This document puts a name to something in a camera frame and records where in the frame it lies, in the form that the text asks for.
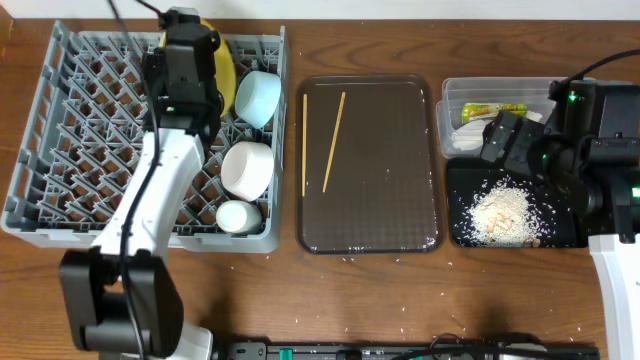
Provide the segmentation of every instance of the wooden table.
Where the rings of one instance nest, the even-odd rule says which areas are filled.
[[[74,31],[116,30],[69,20]],[[566,76],[638,47],[640,23],[516,21],[218,21],[228,33],[277,34],[292,44],[291,89],[312,75],[414,73],[441,98],[464,76]],[[0,67],[0,189],[9,184],[53,21],[16,21]],[[134,21],[131,31],[152,31]],[[640,81],[639,59],[598,70]],[[452,332],[528,332],[545,341],[607,348],[587,249],[461,249],[430,255],[319,257],[294,237],[295,101],[289,101],[280,247],[269,255],[170,252],[186,316],[223,340],[430,343]],[[73,347],[58,281],[62,249],[0,235],[0,358],[95,358]]]

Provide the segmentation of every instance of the gray dish rack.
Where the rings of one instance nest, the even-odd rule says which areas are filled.
[[[152,52],[161,33],[131,33],[135,49],[114,32],[73,33],[53,28],[7,200],[2,229],[41,247],[91,245],[126,190],[142,146],[147,111],[130,55]],[[238,83],[253,70],[277,73],[282,94],[271,121],[253,129],[233,111],[187,191],[169,246],[198,252],[267,253],[279,244],[284,184],[284,128],[289,95],[290,46],[280,35],[224,35]],[[235,236],[215,224],[229,199],[220,181],[226,152],[239,141],[269,145],[275,170],[255,204],[263,213],[259,234]]]

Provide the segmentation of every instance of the white cup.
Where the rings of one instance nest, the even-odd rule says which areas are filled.
[[[222,186],[244,201],[253,201],[269,186],[273,164],[273,153],[267,145],[239,142],[222,162]]]
[[[236,94],[236,114],[256,129],[265,126],[280,100],[280,77],[262,71],[252,71],[240,83]]]
[[[254,234],[260,229],[262,215],[254,205],[244,201],[230,200],[218,208],[216,223],[220,229],[229,234]]]

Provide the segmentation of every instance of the wooden chopstick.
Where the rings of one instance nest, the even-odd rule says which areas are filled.
[[[327,163],[327,171],[324,174],[324,185],[322,186],[322,192],[327,190],[327,182],[329,182],[329,173],[331,172],[331,163],[333,162],[333,151],[336,147],[336,140],[338,139],[338,130],[340,130],[340,119],[342,118],[342,108],[344,106],[344,97],[346,93],[342,93],[340,98],[340,108],[338,109],[338,119],[336,120],[336,129],[333,131],[333,140],[331,141],[331,150],[329,151],[329,162]]]
[[[302,101],[302,197],[307,187],[307,94]]]

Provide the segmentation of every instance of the brown tray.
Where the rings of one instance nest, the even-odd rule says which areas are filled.
[[[307,187],[302,197],[304,94]],[[426,83],[413,75],[313,77],[300,86],[297,101],[296,234],[302,247],[314,254],[435,250],[445,238],[445,212]]]

